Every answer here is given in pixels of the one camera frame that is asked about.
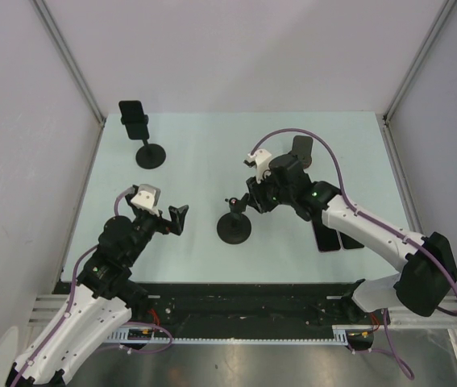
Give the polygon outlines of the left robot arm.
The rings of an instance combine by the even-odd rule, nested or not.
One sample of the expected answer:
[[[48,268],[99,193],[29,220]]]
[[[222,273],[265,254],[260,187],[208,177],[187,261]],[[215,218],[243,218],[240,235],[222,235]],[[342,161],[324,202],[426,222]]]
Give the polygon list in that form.
[[[135,217],[110,218],[98,244],[78,260],[69,296],[31,346],[18,355],[8,386],[65,386],[105,339],[147,316],[147,291],[131,281],[131,268],[156,233],[180,235],[189,208],[170,207],[171,218],[134,208]]]

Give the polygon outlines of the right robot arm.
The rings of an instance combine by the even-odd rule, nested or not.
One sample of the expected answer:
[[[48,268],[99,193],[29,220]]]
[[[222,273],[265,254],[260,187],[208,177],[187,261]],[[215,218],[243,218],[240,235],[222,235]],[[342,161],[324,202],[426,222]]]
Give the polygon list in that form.
[[[357,283],[342,303],[348,322],[361,323],[371,312],[394,306],[422,317],[442,309],[442,300],[457,282],[455,259],[444,235],[403,231],[373,217],[345,196],[341,186],[311,181],[290,153],[274,157],[259,149],[244,163],[256,171],[247,180],[246,205],[261,214],[290,206],[303,220],[353,239],[396,269],[392,276]]]

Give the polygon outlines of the purple-edged phone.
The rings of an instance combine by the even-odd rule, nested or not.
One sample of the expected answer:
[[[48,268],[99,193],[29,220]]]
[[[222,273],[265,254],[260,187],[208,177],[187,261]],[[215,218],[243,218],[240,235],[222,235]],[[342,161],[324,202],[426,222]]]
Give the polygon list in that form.
[[[312,222],[314,238],[320,252],[336,252],[341,249],[338,232],[324,226],[322,223]]]

